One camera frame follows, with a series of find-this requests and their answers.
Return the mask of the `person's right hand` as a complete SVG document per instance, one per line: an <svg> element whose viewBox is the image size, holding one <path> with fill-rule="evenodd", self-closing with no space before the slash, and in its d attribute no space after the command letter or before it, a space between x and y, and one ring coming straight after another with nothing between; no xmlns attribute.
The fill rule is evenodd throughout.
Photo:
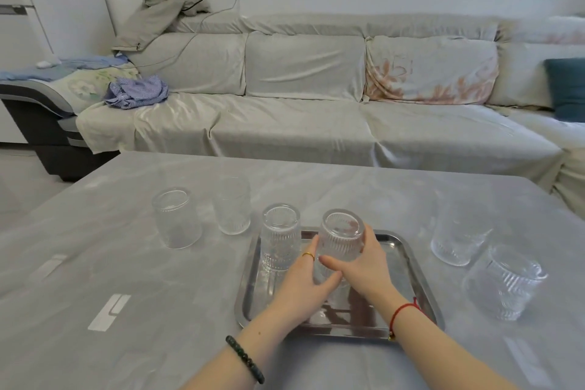
<svg viewBox="0 0 585 390"><path fill-rule="evenodd" d="M411 312L414 309L392 284L385 252L369 224L364 225L362 252L353 260L352 276L347 282L386 322L397 311Z"/></svg>

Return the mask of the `person's left hand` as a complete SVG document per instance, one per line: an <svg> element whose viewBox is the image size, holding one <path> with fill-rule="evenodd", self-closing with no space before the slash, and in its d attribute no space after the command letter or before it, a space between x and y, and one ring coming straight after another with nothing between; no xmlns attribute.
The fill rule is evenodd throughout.
<svg viewBox="0 0 585 390"><path fill-rule="evenodd" d="M313 272L319 237L315 236L284 276L267 309L265 326L280 335L288 334L309 319L327 299L318 299Z"/></svg>

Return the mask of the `ribbed clear glass cup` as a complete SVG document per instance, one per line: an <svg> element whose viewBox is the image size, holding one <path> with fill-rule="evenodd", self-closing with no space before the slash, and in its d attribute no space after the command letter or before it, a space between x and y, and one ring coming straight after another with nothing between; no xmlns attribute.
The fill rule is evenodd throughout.
<svg viewBox="0 0 585 390"><path fill-rule="evenodd" d="M203 228L191 191L180 187L162 190L151 205L158 234L167 248L188 248L201 239Z"/></svg>
<svg viewBox="0 0 585 390"><path fill-rule="evenodd" d="M301 246L301 214L294 206L275 203L261 215L260 260L269 271L286 271Z"/></svg>
<svg viewBox="0 0 585 390"><path fill-rule="evenodd" d="M246 178L221 175L213 198L220 231L229 236L245 232L252 221L251 191Z"/></svg>
<svg viewBox="0 0 585 390"><path fill-rule="evenodd" d="M448 201L439 210L430 248L444 263L464 267L493 230L490 212L485 205L462 200Z"/></svg>
<svg viewBox="0 0 585 390"><path fill-rule="evenodd" d="M530 252L494 244L475 261L463 280L463 290L482 312L498 320L516 321L548 276Z"/></svg>
<svg viewBox="0 0 585 390"><path fill-rule="evenodd" d="M316 259L321 255L328 255L345 262L355 260L362 250L363 234L364 224L358 215L347 209L328 210L323 215L318 232ZM316 283L325 282L333 273L332 269L315 260L313 278ZM342 279L339 286L329 295L328 305L334 310L348 309L350 289L347 280Z"/></svg>

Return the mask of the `person's right forearm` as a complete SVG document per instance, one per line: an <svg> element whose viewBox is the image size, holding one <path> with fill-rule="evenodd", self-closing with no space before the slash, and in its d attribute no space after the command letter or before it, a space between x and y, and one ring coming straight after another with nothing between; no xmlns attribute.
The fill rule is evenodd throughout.
<svg viewBox="0 0 585 390"><path fill-rule="evenodd" d="M519 390L411 305L411 312L397 311L388 326L431 390Z"/></svg>

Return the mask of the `person's left forearm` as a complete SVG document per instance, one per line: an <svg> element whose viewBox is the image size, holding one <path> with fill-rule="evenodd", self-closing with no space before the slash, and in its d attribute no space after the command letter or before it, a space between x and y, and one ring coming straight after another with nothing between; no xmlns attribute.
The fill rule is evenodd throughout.
<svg viewBox="0 0 585 390"><path fill-rule="evenodd" d="M276 347L289 334L280 335L265 326L267 310L254 318L236 337L179 390L252 390L265 382L262 369Z"/></svg>

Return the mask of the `stainless steel tray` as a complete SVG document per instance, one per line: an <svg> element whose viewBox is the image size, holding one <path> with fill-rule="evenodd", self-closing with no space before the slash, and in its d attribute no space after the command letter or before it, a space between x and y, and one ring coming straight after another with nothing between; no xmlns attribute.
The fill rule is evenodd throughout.
<svg viewBox="0 0 585 390"><path fill-rule="evenodd" d="M382 246L391 281L407 298L414 298L421 311L441 330L445 322L430 286L411 247L401 236L388 230L375 230ZM246 327L272 301L280 288L283 271L269 270L261 260L261 239L252 239L235 303L235 320ZM326 302L292 335L324 337L343 341L388 341L388 326L383 318L353 289Z"/></svg>

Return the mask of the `grey covered sofa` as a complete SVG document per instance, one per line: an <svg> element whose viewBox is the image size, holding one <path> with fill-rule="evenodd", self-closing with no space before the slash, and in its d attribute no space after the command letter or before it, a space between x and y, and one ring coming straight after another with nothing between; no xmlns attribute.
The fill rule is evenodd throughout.
<svg viewBox="0 0 585 390"><path fill-rule="evenodd" d="M366 39L494 42L499 74L483 105L370 100ZM554 118L544 61L585 58L585 18L228 12L178 17L141 52L168 98L75 119L75 142L31 145L74 182L125 151L515 175L585 220L585 123Z"/></svg>

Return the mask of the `floral cushion cover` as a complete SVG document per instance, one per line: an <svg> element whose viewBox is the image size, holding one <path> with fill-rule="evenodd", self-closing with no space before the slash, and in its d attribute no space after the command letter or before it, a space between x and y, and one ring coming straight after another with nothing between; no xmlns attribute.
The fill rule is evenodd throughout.
<svg viewBox="0 0 585 390"><path fill-rule="evenodd" d="M494 42L460 37L366 39L370 100L419 105L483 105L499 74Z"/></svg>

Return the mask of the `blue striped cloth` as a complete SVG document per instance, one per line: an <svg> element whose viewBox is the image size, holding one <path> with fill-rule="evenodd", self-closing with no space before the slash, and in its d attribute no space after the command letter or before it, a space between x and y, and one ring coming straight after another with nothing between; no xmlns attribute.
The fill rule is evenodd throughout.
<svg viewBox="0 0 585 390"><path fill-rule="evenodd" d="M168 98L169 87L157 75L146 79L119 77L109 83L104 103L121 110L159 104Z"/></svg>

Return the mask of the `teal cushion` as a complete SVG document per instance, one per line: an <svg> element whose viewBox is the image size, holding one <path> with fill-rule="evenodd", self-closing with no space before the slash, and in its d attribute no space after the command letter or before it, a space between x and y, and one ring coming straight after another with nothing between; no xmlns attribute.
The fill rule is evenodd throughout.
<svg viewBox="0 0 585 390"><path fill-rule="evenodd" d="M585 57L544 61L554 118L585 123Z"/></svg>

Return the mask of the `khaki jacket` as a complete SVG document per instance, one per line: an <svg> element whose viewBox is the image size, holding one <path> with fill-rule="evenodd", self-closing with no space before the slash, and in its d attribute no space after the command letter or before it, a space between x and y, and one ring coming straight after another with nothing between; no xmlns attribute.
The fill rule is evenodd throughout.
<svg viewBox="0 0 585 390"><path fill-rule="evenodd" d="M140 9L118 29L111 50L141 52L178 17L192 17L210 11L208 0L143 0Z"/></svg>

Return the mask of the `floral blanket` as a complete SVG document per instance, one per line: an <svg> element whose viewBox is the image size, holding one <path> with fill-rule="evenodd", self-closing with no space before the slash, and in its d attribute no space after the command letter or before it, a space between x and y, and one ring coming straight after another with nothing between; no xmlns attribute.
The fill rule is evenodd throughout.
<svg viewBox="0 0 585 390"><path fill-rule="evenodd" d="M139 79L139 70L123 54L90 55L41 63L17 70L0 70L0 93L16 89L14 97L49 101L67 113L81 113L104 98L118 78Z"/></svg>

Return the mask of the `white cabinet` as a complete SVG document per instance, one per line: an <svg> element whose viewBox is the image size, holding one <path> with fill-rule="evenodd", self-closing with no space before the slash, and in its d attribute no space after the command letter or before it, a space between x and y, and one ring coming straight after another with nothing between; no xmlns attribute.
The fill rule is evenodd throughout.
<svg viewBox="0 0 585 390"><path fill-rule="evenodd" d="M111 55L114 29L105 0L0 0L0 70L39 61ZM0 142L68 145L76 116L49 101L0 93Z"/></svg>

